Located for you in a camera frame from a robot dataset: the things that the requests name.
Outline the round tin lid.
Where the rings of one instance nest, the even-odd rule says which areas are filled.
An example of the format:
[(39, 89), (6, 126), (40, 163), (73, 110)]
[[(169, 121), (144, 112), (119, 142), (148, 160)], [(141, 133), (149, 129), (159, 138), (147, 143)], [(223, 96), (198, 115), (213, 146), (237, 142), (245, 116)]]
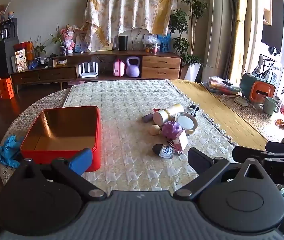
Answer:
[(195, 117), (188, 113), (179, 112), (175, 115), (174, 119), (185, 130), (187, 135), (193, 134), (198, 127)]

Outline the purple monster toy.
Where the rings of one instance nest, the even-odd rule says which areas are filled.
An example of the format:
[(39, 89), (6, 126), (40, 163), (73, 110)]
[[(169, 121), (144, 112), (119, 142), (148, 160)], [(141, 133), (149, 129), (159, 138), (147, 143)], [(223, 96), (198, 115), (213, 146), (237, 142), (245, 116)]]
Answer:
[(168, 121), (162, 126), (162, 135), (169, 140), (174, 140), (182, 131), (182, 127), (176, 121)]

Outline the beige egg ball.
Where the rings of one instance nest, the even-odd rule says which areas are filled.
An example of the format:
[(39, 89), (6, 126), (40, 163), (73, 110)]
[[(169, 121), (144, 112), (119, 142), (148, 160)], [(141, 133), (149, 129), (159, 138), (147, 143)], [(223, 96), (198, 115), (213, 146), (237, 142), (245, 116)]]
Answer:
[(156, 124), (152, 125), (149, 128), (150, 135), (158, 135), (158, 134), (160, 134), (160, 132), (161, 132), (161, 128)]

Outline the cream yellow cylindrical canister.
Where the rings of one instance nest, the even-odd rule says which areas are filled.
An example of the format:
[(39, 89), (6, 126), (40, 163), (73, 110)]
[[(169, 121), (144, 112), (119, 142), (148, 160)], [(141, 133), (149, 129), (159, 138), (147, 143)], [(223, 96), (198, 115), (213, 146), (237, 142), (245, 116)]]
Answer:
[(153, 114), (153, 122), (158, 126), (162, 126), (166, 122), (172, 121), (177, 113), (183, 111), (184, 107), (180, 103), (177, 103), (173, 106), (156, 111)]

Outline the purple block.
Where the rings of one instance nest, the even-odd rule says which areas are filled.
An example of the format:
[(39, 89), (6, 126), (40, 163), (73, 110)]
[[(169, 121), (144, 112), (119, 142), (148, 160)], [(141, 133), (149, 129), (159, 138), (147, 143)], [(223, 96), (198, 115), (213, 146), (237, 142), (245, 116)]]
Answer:
[(153, 120), (153, 113), (149, 113), (141, 118), (144, 123), (148, 123)]

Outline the red metal tin box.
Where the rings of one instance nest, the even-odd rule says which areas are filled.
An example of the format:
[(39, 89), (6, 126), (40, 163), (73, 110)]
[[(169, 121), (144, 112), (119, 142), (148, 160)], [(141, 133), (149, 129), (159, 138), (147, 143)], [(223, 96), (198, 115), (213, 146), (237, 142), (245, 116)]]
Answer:
[(86, 169), (101, 167), (101, 113), (98, 106), (50, 108), (43, 110), (29, 128), (21, 144), (21, 154), (37, 164), (69, 159), (85, 148), (92, 151)]

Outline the green mug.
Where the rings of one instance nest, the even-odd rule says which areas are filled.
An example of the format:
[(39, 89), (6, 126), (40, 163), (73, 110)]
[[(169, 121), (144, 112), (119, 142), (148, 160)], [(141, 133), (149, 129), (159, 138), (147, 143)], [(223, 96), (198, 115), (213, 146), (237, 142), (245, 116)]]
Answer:
[(277, 101), (271, 97), (266, 97), (263, 102), (263, 112), (267, 115), (273, 115), (273, 113), (279, 112)]

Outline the orange tissue box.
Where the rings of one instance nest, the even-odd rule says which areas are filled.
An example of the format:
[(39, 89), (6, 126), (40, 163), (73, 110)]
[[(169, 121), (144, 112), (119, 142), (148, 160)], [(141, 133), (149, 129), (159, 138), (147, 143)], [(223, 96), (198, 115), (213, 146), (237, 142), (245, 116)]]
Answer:
[(255, 101), (258, 95), (273, 97), (275, 92), (275, 86), (272, 83), (264, 81), (254, 81), (251, 85), (251, 90), (249, 93), (249, 100), (251, 102)]

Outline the blue rubber glove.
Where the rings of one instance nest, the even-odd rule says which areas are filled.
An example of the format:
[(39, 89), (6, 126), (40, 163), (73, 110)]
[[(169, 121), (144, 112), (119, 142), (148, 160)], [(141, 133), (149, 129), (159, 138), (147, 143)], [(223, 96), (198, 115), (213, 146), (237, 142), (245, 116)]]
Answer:
[(0, 164), (18, 168), (21, 160), (21, 144), (23, 137), (11, 135), (0, 145)]

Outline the quilted cream mat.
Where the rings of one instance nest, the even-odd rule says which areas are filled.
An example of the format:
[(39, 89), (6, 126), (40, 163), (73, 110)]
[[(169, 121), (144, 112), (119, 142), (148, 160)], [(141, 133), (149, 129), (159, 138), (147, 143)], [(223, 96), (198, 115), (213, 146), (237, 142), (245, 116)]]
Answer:
[(113, 190), (174, 192), (196, 177), (187, 153), (163, 159), (153, 153), (165, 144), (151, 135), (143, 116), (175, 104), (188, 109), (192, 101), (165, 80), (90, 82), (71, 88), (64, 107), (97, 106), (102, 127), (101, 167), (86, 172), (86, 180), (105, 192)]

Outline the stack of books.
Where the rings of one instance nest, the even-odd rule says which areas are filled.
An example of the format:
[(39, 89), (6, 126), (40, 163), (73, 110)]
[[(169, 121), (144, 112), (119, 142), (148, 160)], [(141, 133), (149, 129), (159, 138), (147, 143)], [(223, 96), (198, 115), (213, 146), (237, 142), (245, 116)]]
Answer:
[(240, 87), (232, 85), (229, 80), (221, 79), (219, 76), (212, 76), (201, 83), (208, 91), (217, 94), (237, 95), (242, 92)]

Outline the white wifi router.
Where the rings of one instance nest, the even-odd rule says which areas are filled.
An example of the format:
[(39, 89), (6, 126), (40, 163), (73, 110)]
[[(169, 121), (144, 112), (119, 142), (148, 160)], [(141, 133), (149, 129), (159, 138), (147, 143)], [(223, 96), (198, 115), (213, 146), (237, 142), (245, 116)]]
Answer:
[(99, 65), (96, 62), (83, 62), (78, 64), (79, 77), (83, 79), (97, 77), (99, 74)]

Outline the wooden tv cabinet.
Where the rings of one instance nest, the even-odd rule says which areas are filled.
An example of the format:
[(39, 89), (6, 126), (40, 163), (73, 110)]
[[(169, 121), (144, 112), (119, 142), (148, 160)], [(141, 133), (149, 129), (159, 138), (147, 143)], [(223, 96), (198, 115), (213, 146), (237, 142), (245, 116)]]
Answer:
[[(74, 53), (53, 58), (52, 67), (36, 67), (33, 70), (24, 70), (11, 74), (12, 85), (18, 89), (22, 85), (44, 83), (64, 83), (68, 81), (106, 81), (128, 80), (129, 76), (113, 75), (113, 63), (119, 59), (134, 56), (138, 60), (130, 60), (130, 64), (139, 67), (139, 79), (179, 79), (183, 60), (175, 53), (147, 53), (145, 51), (97, 51), (94, 53)], [(84, 78), (80, 76), (82, 70), (87, 70), (84, 63), (96, 63), (98, 75)]]

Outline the orange gift bag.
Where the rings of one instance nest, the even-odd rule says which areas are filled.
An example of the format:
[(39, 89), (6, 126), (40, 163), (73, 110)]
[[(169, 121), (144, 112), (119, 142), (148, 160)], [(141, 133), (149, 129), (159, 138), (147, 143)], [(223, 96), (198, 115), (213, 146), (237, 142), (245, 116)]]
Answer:
[(11, 78), (0, 78), (0, 100), (12, 99), (14, 97), (14, 90), (11, 82)]

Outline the pink toy case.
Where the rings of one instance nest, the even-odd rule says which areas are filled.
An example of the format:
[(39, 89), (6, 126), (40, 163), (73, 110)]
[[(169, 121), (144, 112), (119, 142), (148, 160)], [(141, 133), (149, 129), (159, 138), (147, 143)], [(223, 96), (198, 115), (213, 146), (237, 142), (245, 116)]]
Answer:
[(122, 77), (125, 73), (125, 63), (121, 59), (117, 58), (113, 62), (113, 75), (116, 77)]

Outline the purple kettlebell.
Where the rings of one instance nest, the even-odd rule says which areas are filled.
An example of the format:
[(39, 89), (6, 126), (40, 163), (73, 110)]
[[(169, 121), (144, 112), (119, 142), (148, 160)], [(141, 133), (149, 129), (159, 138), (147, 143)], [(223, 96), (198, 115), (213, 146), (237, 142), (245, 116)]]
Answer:
[[(136, 61), (136, 64), (131, 64), (130, 61)], [(128, 77), (136, 78), (140, 75), (140, 58), (136, 56), (130, 56), (126, 59), (126, 75)]]

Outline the cereal box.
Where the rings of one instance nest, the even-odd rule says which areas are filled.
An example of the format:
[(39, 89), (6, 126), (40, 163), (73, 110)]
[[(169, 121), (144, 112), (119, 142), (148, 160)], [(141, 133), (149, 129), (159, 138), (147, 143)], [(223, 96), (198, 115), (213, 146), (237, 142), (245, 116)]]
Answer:
[(15, 52), (15, 63), (16, 63), (17, 72), (22, 72), (28, 69), (25, 49)]

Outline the pink plush doll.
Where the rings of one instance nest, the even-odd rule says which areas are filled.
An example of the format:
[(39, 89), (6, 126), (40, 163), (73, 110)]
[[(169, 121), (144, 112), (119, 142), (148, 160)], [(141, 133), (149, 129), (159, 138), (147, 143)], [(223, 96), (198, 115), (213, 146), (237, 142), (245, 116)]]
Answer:
[(62, 37), (62, 45), (66, 47), (67, 54), (72, 54), (73, 48), (75, 47), (75, 41), (73, 39), (76, 30), (78, 29), (75, 25), (67, 25), (65, 28), (60, 30)]

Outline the black speaker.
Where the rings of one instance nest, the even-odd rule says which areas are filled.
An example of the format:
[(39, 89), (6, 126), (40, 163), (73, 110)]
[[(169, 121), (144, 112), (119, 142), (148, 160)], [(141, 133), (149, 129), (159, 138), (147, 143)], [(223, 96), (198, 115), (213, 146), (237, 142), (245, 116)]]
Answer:
[(122, 35), (118, 37), (118, 50), (127, 51), (128, 48), (128, 36)]

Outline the potted green tree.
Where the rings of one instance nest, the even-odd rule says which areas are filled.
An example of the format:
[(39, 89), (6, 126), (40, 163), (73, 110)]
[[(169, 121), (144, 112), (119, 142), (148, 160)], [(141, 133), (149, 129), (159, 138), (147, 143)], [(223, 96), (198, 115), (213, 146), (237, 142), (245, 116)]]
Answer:
[(208, 9), (204, 0), (181, 0), (186, 9), (171, 12), (168, 29), (176, 37), (172, 39), (173, 50), (181, 56), (180, 77), (194, 82), (201, 67), (201, 59), (194, 54), (197, 22)]

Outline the floral draped cloth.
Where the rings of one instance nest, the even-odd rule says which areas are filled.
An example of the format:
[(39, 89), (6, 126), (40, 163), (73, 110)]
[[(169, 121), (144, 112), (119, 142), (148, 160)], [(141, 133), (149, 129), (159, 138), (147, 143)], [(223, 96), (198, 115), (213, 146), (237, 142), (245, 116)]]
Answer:
[(125, 31), (144, 29), (167, 35), (171, 12), (178, 0), (88, 0), (85, 10), (86, 43), (99, 51)]

